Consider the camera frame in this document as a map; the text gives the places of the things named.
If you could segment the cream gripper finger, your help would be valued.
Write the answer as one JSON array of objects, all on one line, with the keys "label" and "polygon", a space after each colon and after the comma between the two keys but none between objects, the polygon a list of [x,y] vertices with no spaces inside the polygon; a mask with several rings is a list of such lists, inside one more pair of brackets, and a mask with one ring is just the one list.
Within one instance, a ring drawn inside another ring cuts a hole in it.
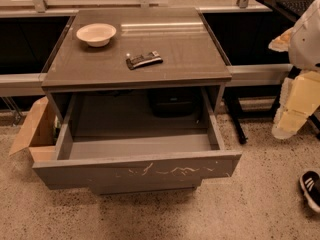
[{"label": "cream gripper finger", "polygon": [[274,117],[272,135],[280,140],[295,135],[308,117],[305,93],[308,84],[304,77],[286,78],[281,88],[280,107]]},{"label": "cream gripper finger", "polygon": [[287,109],[309,117],[319,106],[320,74],[313,71],[300,74],[292,82]]}]

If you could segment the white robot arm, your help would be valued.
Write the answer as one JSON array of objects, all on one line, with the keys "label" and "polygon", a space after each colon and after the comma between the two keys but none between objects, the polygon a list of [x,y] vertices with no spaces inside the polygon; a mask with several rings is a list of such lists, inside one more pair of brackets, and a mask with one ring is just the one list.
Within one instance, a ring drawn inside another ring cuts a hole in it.
[{"label": "white robot arm", "polygon": [[287,51],[289,63],[300,73],[282,84],[272,135],[294,136],[320,107],[320,0],[315,0],[294,26],[273,39],[269,48]]}]

